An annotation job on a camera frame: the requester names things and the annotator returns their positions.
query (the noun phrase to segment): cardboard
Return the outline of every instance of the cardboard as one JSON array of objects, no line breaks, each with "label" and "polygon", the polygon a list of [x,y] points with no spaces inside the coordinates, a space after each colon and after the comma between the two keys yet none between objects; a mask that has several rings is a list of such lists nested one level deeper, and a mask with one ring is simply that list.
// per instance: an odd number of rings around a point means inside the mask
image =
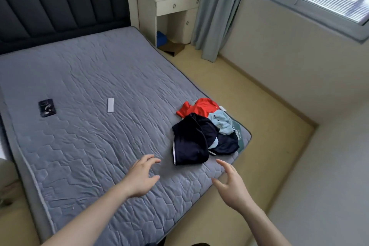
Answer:
[{"label": "cardboard", "polygon": [[173,43],[172,41],[168,40],[168,42],[160,47],[158,49],[167,52],[172,57],[175,57],[178,55],[180,51],[184,49],[184,44],[182,43]]}]

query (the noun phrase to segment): drawer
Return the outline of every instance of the drawer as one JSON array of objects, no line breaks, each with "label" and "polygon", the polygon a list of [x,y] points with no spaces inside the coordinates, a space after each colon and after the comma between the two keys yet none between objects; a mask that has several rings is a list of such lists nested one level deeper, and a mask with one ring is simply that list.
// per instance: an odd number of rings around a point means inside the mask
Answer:
[{"label": "drawer", "polygon": [[156,15],[167,15],[175,12],[197,8],[200,0],[163,0],[156,3]]}]

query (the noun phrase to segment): pile of clothes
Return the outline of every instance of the pile of clothes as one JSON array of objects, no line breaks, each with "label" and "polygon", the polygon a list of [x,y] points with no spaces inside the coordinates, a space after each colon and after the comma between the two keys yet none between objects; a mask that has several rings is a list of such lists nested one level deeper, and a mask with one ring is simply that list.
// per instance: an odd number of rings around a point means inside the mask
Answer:
[{"label": "pile of clothes", "polygon": [[175,165],[204,163],[209,153],[230,155],[239,149],[232,119],[224,110],[209,98],[183,104],[176,112],[183,120],[172,127]]}]

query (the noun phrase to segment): headboard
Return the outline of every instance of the headboard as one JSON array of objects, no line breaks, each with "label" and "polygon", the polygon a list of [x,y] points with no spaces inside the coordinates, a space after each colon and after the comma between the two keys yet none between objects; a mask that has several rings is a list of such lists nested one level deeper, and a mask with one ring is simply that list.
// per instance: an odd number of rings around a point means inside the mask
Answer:
[{"label": "headboard", "polygon": [[0,54],[130,25],[128,0],[0,0]]}]

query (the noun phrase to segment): mattress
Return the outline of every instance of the mattress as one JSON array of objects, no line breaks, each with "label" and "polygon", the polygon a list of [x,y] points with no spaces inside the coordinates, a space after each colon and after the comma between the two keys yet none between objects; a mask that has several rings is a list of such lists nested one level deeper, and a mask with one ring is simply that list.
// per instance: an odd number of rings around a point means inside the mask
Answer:
[{"label": "mattress", "polygon": [[[185,101],[206,95],[133,27],[0,56],[0,113],[41,240],[118,183],[145,154],[159,182],[122,205],[96,245],[161,240],[218,178],[215,157],[173,165],[171,127]],[[38,102],[57,113],[42,118]],[[107,99],[114,112],[107,113]],[[250,133],[241,126],[243,146]],[[239,152],[220,158],[232,163]]]}]

